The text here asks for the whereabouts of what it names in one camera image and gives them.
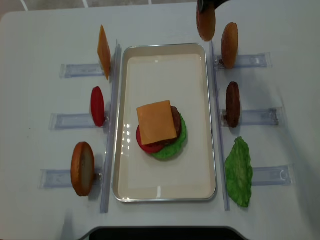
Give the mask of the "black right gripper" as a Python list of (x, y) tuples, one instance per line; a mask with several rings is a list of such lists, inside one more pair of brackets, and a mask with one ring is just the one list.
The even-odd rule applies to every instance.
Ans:
[(228, 2), (230, 0), (198, 0), (197, 1), (197, 11), (199, 13), (204, 13), (207, 9), (213, 7), (214, 9), (217, 9), (224, 3)]

